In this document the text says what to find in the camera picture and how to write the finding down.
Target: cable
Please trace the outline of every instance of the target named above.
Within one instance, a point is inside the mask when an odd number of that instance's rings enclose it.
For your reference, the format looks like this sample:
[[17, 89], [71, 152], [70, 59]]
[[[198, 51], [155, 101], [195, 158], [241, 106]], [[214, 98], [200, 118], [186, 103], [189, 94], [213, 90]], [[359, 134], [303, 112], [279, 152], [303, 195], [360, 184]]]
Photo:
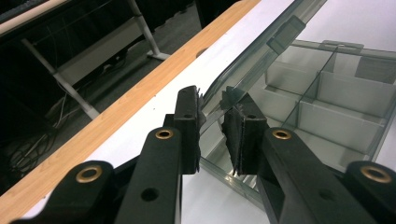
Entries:
[[52, 137], [48, 134], [43, 134], [34, 144], [31, 143], [33, 145], [29, 146], [28, 149], [17, 148], [10, 156], [9, 171], [22, 176], [27, 175], [37, 166], [38, 160], [50, 151], [55, 143], [56, 135], [57, 132]]
[[120, 70], [125, 64], [126, 64], [126, 56], [122, 58], [122, 61], [118, 61], [115, 65], [111, 65], [109, 69], [104, 69], [104, 71], [100, 75], [98, 75], [98, 77], [95, 80], [90, 80], [84, 83], [84, 85], [78, 88], [78, 91], [80, 90], [84, 91], [84, 94], [82, 95], [85, 95], [87, 89], [90, 87], [92, 83], [97, 82], [100, 79], [107, 77], [108, 75], [113, 74], [114, 72]]
[[70, 115], [72, 115], [72, 114], [78, 112], [79, 110], [80, 110], [80, 108], [77, 108], [77, 109], [75, 109], [75, 110], [73, 110], [73, 111], [70, 111], [69, 113], [67, 113], [66, 115], [64, 115], [64, 117], [61, 118], [61, 120], [67, 119]]
[[66, 31], [67, 42], [69, 44], [70, 58], [73, 58], [74, 53], [72, 48], [72, 41], [70, 40], [69, 30], [67, 29], [68, 27], [66, 26], [66, 21], [64, 20], [64, 17], [62, 17], [62, 22], [64, 23], [64, 30]]
[[59, 124], [61, 123], [62, 116], [64, 115], [64, 103], [66, 102], [66, 96], [67, 96], [67, 93], [64, 94], [64, 101], [62, 102], [62, 106], [61, 106], [61, 114], [59, 115], [58, 122], [56, 122], [54, 124], [54, 126], [53, 126], [54, 128], [58, 128]]
[[56, 45], [56, 40], [55, 40], [55, 36], [52, 34], [52, 31], [50, 30], [49, 26], [46, 26], [47, 30], [49, 31], [49, 35], [52, 38], [52, 44], [53, 44], [53, 48], [54, 48], [54, 52], [55, 52], [55, 69], [58, 70], [58, 47]]
[[[109, 4], [109, 3], [112, 2], [112, 1], [113, 1], [113, 0], [109, 0], [109, 1], [107, 1], [107, 2], [105, 2], [105, 3], [103, 3], [102, 5], [100, 5], [99, 7], [96, 7], [95, 9], [93, 9], [93, 10], [91, 10], [91, 11], [88, 11], [88, 12], [85, 13], [84, 15], [78, 17], [77, 19], [75, 19], [75, 20], [73, 20], [73, 21], [70, 21], [68, 24], [66, 24], [66, 25], [64, 26], [64, 29], [67, 28], [67, 27], [69, 27], [69, 26], [71, 26], [73, 23], [76, 23], [76, 22], [78, 22], [78, 21], [84, 19], [85, 17], [91, 15], [93, 12], [95, 12], [95, 11], [101, 9], [102, 7], [105, 7], [107, 4]], [[57, 34], [57, 33], [61, 32], [61, 31], [62, 31], [62, 29], [59, 29], [59, 30], [55, 31], [54, 33]], [[48, 37], [49, 37], [49, 36], [47, 35], [47, 36], [44, 36], [43, 38], [37, 40], [37, 41], [35, 42], [35, 45], [39, 44], [41, 41], [47, 39]]]

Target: table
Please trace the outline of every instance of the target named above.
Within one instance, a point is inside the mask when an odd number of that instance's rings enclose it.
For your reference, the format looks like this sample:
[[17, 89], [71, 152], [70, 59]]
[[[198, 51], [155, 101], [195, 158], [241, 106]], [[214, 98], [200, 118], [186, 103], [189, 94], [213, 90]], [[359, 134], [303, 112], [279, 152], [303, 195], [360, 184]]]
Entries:
[[259, 2], [242, 1], [230, 7], [6, 192], [0, 198], [0, 222], [8, 223], [13, 218], [23, 216], [72, 167], [85, 161], [111, 134], [193, 62], [200, 50], [212, 45]]

